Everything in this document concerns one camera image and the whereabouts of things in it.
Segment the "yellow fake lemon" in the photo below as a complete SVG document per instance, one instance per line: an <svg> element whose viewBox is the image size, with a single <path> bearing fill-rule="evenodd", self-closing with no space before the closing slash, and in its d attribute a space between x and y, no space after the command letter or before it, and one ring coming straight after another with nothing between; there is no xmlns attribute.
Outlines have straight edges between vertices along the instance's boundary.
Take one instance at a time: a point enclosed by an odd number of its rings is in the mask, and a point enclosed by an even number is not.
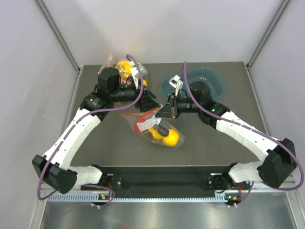
<svg viewBox="0 0 305 229"><path fill-rule="evenodd" d="M178 144L180 135L176 131L171 131L168 136L163 137L163 143L166 146L174 147Z"/></svg>

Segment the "purple fake eggplant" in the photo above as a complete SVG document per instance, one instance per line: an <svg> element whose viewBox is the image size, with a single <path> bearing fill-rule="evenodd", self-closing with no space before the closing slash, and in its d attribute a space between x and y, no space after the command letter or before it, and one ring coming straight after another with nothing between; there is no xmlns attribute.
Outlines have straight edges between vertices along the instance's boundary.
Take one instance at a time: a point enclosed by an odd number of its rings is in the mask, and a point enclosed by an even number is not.
<svg viewBox="0 0 305 229"><path fill-rule="evenodd" d="M159 123L156 127L156 130L162 137L167 137L169 134L168 127L165 126L163 123Z"/></svg>

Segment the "teal plastic bin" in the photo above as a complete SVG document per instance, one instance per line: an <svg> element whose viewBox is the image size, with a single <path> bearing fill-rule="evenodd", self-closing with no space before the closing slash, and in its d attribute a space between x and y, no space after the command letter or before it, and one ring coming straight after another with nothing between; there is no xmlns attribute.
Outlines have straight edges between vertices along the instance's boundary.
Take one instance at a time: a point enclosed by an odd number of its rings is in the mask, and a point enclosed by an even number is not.
<svg viewBox="0 0 305 229"><path fill-rule="evenodd" d="M215 69L208 66L201 66L187 69L186 73L189 85L196 81L204 82L210 88L211 96L214 100L217 100L225 95L225 83ZM168 94L175 92L175 89L169 84L169 80L177 74L179 73L171 74L161 80L160 89L165 100L167 100Z"/></svg>

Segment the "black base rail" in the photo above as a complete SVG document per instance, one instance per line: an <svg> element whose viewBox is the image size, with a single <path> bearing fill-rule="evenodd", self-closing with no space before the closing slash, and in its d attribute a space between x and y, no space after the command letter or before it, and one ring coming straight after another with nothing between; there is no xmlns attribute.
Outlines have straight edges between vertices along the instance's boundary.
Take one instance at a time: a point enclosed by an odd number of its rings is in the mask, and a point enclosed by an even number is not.
<svg viewBox="0 0 305 229"><path fill-rule="evenodd" d="M98 186L108 187L116 198L207 198L215 192L238 192L249 182L228 180L226 166L101 167Z"/></svg>

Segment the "red fake tomato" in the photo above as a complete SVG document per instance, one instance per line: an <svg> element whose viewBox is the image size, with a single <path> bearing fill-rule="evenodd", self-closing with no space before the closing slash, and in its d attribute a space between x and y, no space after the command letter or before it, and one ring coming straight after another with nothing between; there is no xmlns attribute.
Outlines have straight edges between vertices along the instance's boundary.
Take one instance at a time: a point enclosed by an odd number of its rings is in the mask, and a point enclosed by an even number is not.
<svg viewBox="0 0 305 229"><path fill-rule="evenodd" d="M148 133L148 130L146 127L147 121L143 118L139 118L135 121L133 128L134 131L138 134L146 134Z"/></svg>

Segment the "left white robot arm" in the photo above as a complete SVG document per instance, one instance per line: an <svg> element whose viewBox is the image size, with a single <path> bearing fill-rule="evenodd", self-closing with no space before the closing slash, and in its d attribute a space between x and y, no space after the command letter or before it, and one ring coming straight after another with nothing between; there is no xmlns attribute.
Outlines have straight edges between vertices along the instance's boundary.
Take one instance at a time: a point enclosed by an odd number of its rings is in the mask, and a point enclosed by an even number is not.
<svg viewBox="0 0 305 229"><path fill-rule="evenodd" d="M56 143L42 156L36 155L32 164L39 176L39 184L46 183L56 191L66 194L75 186L93 184L103 189L108 178L98 166L71 167L76 152L109 112L116 111L114 104L130 102L140 112L159 108L155 95L144 85L147 73L142 64L130 69L132 83L122 85L120 72L106 67L98 74L98 83L77 109L75 117Z"/></svg>

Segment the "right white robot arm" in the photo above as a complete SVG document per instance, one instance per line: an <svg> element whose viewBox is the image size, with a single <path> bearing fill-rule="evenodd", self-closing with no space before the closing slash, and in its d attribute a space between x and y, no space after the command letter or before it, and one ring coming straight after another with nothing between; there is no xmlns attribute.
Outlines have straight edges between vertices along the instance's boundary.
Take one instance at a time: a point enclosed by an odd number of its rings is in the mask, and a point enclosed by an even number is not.
<svg viewBox="0 0 305 229"><path fill-rule="evenodd" d="M295 146L288 138L282 141L265 135L238 118L234 112L213 100L210 88L202 81L193 82L192 96L181 97L183 82L177 77L169 80L175 92L169 94L166 105L156 114L159 118L177 119L182 113L197 113L200 120L213 129L227 134L256 155L258 161L233 163L222 173L226 188L239 183L263 182L279 188L296 169Z"/></svg>

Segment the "clear zip bag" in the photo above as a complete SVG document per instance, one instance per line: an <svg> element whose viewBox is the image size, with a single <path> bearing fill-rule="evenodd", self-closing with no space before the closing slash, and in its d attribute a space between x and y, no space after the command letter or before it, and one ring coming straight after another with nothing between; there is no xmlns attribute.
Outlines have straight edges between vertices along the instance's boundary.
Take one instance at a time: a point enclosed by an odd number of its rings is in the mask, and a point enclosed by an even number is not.
<svg viewBox="0 0 305 229"><path fill-rule="evenodd" d="M148 70L139 62L137 64L139 65L139 68L142 73L143 85L147 88L148 87L148 82L147 82L148 81ZM100 67L100 69L98 71L98 82L100 82L100 79L102 77L102 72L104 72L104 70L106 68L110 68L110 67L112 67L112 53L111 52L108 54L105 62L103 63L103 65ZM139 75L139 72L138 72L136 66L134 65L133 61L129 61L129 60L119 61L114 68L117 69L119 72L119 76L120 76L118 78L119 85L129 86L133 83L133 84L137 84L138 89L139 89L140 84L141 84L140 75Z"/></svg>
<svg viewBox="0 0 305 229"><path fill-rule="evenodd" d="M148 141L168 147L180 147L185 137L164 118L155 115L160 108L154 108L143 113L120 114L129 123L134 132Z"/></svg>

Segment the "fake yellow banana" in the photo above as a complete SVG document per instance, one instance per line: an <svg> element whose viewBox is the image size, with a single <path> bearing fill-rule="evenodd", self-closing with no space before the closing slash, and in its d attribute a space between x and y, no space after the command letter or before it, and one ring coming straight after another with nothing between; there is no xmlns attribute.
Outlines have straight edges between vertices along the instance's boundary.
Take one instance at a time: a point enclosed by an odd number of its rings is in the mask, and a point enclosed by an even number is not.
<svg viewBox="0 0 305 229"><path fill-rule="evenodd" d="M116 68L119 70L119 73L121 75L127 75L127 76L131 74L130 69L132 67L133 66L130 65L129 61L120 61L116 65Z"/></svg>

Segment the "far fake lemon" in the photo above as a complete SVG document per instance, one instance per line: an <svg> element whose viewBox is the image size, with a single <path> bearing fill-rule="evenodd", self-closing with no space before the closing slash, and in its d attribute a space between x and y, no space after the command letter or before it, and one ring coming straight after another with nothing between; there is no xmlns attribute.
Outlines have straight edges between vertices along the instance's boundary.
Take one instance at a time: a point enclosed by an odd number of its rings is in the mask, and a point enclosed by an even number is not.
<svg viewBox="0 0 305 229"><path fill-rule="evenodd" d="M144 87L145 87L145 88L147 88L147 87L148 87L148 83L147 83L147 81L146 81L146 80L143 80L143 85L144 85Z"/></svg>

